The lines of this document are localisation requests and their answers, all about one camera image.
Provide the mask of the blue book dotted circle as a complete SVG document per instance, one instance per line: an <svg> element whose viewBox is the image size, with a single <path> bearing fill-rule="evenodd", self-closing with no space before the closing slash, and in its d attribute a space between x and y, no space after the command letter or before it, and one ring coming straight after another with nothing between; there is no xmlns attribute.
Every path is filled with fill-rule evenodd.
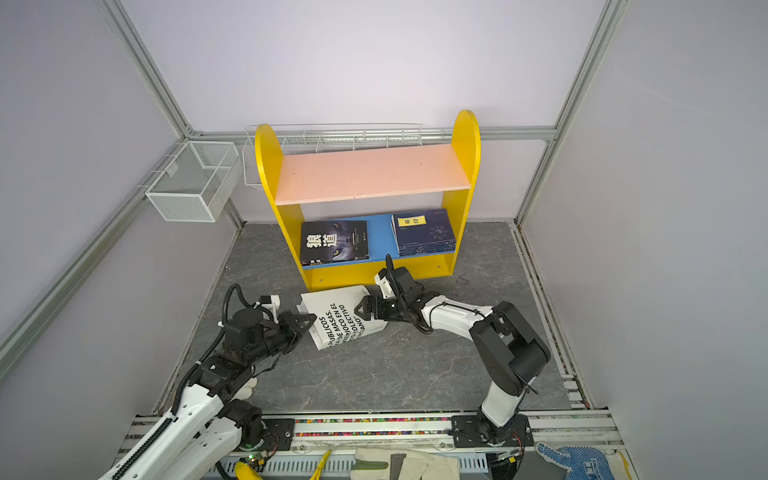
<svg viewBox="0 0 768 480"><path fill-rule="evenodd" d="M411 244L457 243L445 209L394 213L391 216L391 224L398 250Z"/></svg>

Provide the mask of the white book black lettering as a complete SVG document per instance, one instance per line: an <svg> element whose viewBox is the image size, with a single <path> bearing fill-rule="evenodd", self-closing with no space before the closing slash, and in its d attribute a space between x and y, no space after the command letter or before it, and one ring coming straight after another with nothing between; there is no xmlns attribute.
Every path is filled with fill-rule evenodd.
<svg viewBox="0 0 768 480"><path fill-rule="evenodd" d="M338 346L384 330L383 320L364 320L354 309L368 295L363 285L304 293L300 313L314 314L309 334L318 350Z"/></svg>

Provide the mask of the dark book white characters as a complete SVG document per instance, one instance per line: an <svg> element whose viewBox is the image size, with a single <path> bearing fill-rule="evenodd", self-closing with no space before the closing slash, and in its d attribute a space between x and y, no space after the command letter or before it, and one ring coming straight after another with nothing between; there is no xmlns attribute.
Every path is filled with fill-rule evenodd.
<svg viewBox="0 0 768 480"><path fill-rule="evenodd" d="M343 263L369 258L366 221L325 220L302 224L302 266Z"/></svg>

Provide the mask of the blue book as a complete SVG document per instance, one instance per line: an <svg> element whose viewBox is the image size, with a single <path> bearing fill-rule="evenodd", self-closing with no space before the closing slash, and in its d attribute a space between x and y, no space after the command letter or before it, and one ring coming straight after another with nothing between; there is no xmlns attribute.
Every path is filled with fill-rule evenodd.
<svg viewBox="0 0 768 480"><path fill-rule="evenodd" d="M455 242L432 242L406 245L398 250L399 257L423 256L454 252Z"/></svg>

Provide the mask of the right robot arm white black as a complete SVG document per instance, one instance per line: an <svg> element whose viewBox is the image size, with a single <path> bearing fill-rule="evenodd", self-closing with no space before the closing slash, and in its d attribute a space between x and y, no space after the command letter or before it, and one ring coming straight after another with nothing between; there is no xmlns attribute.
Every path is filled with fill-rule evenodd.
<svg viewBox="0 0 768 480"><path fill-rule="evenodd" d="M491 384L474 415L452 419L458 447L523 446L527 418L520 404L533 393L533 382L552 358L547 343L512 303L478 306L428 291L405 267L387 266L375 277L377 294L369 294L354 312L365 321L408 323L428 335L437 330L470 340Z"/></svg>

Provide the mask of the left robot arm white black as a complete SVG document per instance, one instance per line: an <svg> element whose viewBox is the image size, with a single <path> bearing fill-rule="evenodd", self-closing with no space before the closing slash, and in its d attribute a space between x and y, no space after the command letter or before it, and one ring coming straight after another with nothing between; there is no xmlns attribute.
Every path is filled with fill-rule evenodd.
<svg viewBox="0 0 768 480"><path fill-rule="evenodd" d="M264 369L291 353L315 323L314 314L280 308L277 295L248 301L228 287L219 332L182 376L166 413L106 473L107 479L201 479L236 453L237 477L255 477L279 451L290 449L295 427L269 420L248 400Z"/></svg>

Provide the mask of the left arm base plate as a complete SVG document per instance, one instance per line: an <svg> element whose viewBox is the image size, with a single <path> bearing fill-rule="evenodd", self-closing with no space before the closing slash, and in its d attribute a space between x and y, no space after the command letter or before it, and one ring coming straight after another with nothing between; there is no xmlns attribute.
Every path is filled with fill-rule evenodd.
<svg viewBox="0 0 768 480"><path fill-rule="evenodd" d="M241 451L287 451L295 430L294 418L260 418L242 430Z"/></svg>

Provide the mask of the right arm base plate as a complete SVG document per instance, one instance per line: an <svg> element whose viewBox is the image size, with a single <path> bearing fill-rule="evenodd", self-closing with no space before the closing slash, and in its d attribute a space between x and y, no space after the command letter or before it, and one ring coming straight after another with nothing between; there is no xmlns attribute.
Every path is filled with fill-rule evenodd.
<svg viewBox="0 0 768 480"><path fill-rule="evenodd" d="M534 439L528 418L518 413L499 427L480 413L451 417L449 434L457 448L532 447Z"/></svg>

